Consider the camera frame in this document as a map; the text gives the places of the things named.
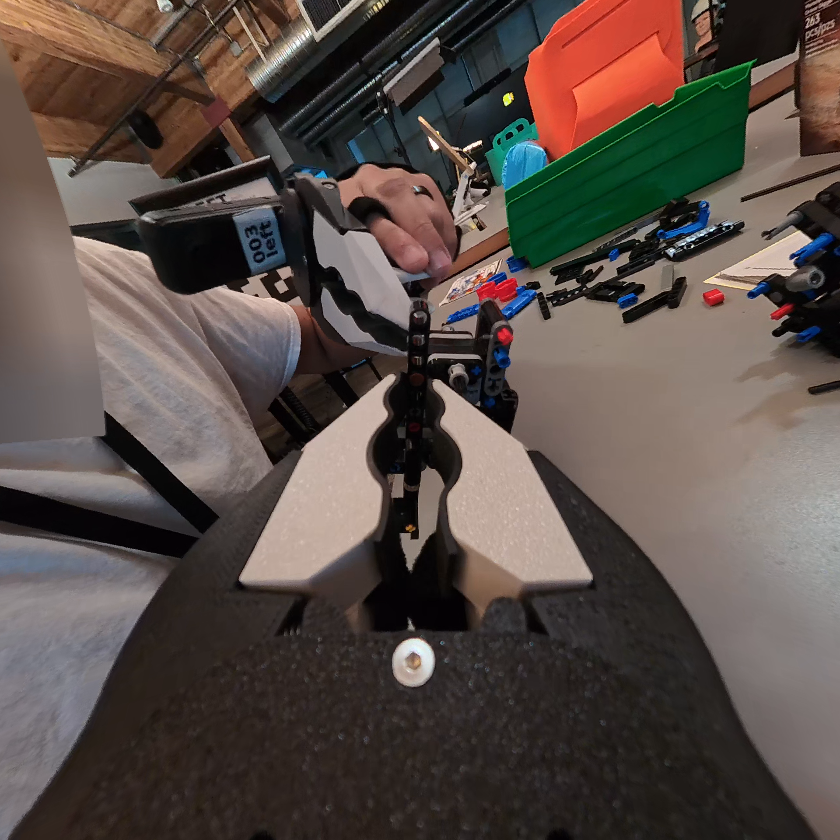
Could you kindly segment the hanging light panel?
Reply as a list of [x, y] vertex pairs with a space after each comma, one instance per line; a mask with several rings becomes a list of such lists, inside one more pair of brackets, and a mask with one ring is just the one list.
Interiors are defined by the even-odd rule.
[[384, 85], [387, 101], [406, 113], [444, 80], [445, 58], [439, 38], [433, 39]]

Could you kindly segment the black blue lego truck model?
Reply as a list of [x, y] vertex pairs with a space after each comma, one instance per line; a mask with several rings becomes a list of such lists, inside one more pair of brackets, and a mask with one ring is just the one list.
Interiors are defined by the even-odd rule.
[[427, 398], [433, 381], [442, 382], [486, 417], [510, 432], [518, 395], [506, 374], [513, 330], [493, 300], [476, 307], [474, 332], [433, 329], [426, 299], [414, 298], [409, 311], [407, 367], [401, 381], [406, 405], [397, 412], [400, 444], [394, 472], [403, 477], [402, 497], [394, 500], [399, 529], [418, 539], [419, 487], [432, 459], [432, 420]]

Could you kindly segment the open lego instruction manual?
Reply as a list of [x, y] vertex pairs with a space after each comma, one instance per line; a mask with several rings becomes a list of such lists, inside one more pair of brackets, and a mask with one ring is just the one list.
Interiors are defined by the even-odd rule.
[[800, 231], [779, 239], [761, 251], [705, 280], [705, 284], [748, 291], [771, 275], [789, 277], [797, 271], [791, 255], [811, 240]]

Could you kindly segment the person's left forearm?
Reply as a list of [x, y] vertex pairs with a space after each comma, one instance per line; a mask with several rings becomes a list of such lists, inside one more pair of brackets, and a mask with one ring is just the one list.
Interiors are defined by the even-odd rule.
[[368, 350], [357, 349], [331, 339], [309, 309], [291, 307], [300, 329], [300, 349], [295, 375], [326, 375], [340, 372], [363, 360], [376, 356]]

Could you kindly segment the silver ventilation duct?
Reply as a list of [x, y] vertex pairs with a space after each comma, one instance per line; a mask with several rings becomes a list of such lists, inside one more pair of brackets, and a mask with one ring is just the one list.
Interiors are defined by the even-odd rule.
[[261, 98], [276, 103], [322, 59], [322, 44], [306, 16], [300, 14], [280, 29], [278, 37], [263, 49], [262, 57], [247, 64], [245, 74]]

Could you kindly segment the grey black lego subassembly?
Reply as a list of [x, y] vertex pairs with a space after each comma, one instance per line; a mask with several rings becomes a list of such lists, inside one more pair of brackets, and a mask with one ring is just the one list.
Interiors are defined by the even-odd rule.
[[823, 188], [761, 236], [772, 240], [788, 228], [807, 237], [805, 245], [789, 256], [792, 273], [783, 276], [776, 272], [762, 278], [747, 297], [767, 298], [776, 306], [771, 319], [779, 325], [773, 336], [792, 333], [798, 343], [816, 341], [838, 356], [839, 183]]

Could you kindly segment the orange plastic container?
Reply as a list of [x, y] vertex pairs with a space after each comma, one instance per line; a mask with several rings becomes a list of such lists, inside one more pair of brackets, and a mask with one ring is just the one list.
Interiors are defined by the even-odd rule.
[[539, 143], [561, 157], [684, 84], [678, 1], [587, 1], [529, 56], [525, 84]]

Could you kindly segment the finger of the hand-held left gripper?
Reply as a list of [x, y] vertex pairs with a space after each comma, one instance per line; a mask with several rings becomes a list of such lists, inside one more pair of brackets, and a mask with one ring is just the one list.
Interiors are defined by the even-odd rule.
[[321, 268], [338, 274], [344, 289], [367, 312], [408, 312], [410, 300], [426, 300], [419, 276], [395, 269], [375, 237], [365, 230], [344, 230], [319, 210], [312, 212], [312, 239]]
[[367, 301], [342, 282], [320, 290], [315, 319], [331, 340], [371, 353], [405, 356], [410, 298], [399, 283]]

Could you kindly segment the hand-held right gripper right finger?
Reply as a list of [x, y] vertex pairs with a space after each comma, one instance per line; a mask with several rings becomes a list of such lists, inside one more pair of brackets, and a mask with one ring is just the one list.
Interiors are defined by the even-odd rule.
[[420, 619], [467, 627], [500, 599], [589, 588], [593, 572], [528, 450], [446, 384], [430, 387], [430, 467], [443, 488], [420, 552]]

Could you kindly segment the light blue crumpled bag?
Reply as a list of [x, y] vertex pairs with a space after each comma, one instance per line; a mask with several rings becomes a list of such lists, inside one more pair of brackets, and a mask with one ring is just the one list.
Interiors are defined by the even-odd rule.
[[535, 140], [516, 143], [506, 152], [501, 167], [501, 185], [505, 191], [541, 172], [549, 164], [545, 149]]

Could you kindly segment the long black lego axle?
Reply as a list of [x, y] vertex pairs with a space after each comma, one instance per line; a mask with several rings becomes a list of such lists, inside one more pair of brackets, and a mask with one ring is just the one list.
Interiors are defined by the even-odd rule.
[[758, 191], [748, 193], [744, 196], [741, 196], [739, 201], [741, 203], [746, 203], [746, 202], [755, 200], [757, 198], [761, 198], [761, 197], [768, 196], [768, 195], [771, 195], [771, 194], [774, 194], [774, 193], [777, 193], [777, 192], [781, 192], [783, 190], [786, 190], [788, 188], [792, 188], [794, 186], [798, 186], [798, 185], [801, 185], [801, 184], [804, 184], [804, 183], [812, 182], [815, 179], [820, 179], [820, 178], [823, 178], [823, 177], [828, 176], [828, 175], [833, 175], [835, 173], [838, 173], [839, 170], [840, 170], [840, 165], [839, 164], [834, 164], [834, 165], [828, 166], [824, 169], [817, 170], [817, 171], [808, 173], [806, 175], [800, 175], [800, 176], [792, 178], [788, 181], [780, 182], [780, 183], [777, 183], [777, 184], [774, 184], [774, 185], [771, 185], [771, 186], [764, 187], [764, 188], [762, 188]]

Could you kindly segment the pile of loose lego pieces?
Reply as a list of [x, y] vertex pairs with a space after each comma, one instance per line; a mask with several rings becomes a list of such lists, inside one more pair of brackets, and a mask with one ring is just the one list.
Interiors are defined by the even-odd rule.
[[[673, 280], [671, 267], [740, 235], [744, 222], [725, 219], [714, 224], [710, 214], [708, 226], [700, 231], [684, 238], [661, 241], [656, 235], [661, 211], [640, 220], [591, 253], [552, 266], [549, 271], [551, 280], [545, 282], [522, 279], [522, 273], [530, 268], [528, 259], [508, 257], [507, 269], [501, 269], [507, 277], [503, 279], [502, 274], [498, 274], [469, 294], [467, 297], [475, 296], [476, 302], [450, 309], [444, 317], [444, 325], [450, 327], [476, 318], [476, 307], [488, 300], [495, 301], [507, 319], [537, 303], [543, 319], [549, 320], [554, 308], [580, 299], [614, 303], [621, 310], [629, 310], [639, 304], [645, 292], [644, 284], [634, 277], [656, 266], [660, 260], [665, 261], [667, 269], [665, 306], [677, 308], [685, 281]], [[451, 308], [455, 303], [445, 307]]]

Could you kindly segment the blue curved lego piece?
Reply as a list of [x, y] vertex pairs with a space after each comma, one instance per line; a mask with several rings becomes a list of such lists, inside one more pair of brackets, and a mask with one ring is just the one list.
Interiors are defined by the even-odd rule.
[[686, 197], [670, 201], [658, 216], [656, 230], [661, 241], [693, 235], [708, 226], [711, 208], [708, 201], [691, 202]]

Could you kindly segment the teal plastic basket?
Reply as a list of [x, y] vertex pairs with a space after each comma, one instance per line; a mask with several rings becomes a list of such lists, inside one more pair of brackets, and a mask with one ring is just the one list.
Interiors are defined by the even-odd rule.
[[502, 186], [502, 169], [510, 148], [521, 142], [538, 140], [536, 126], [527, 119], [516, 120], [493, 138], [486, 152], [486, 162], [497, 186]]

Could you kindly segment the green plastic bin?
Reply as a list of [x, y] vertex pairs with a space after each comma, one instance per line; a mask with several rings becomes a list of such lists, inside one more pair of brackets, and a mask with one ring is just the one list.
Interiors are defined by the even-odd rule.
[[752, 67], [679, 87], [507, 189], [512, 254], [543, 265], [740, 170]]

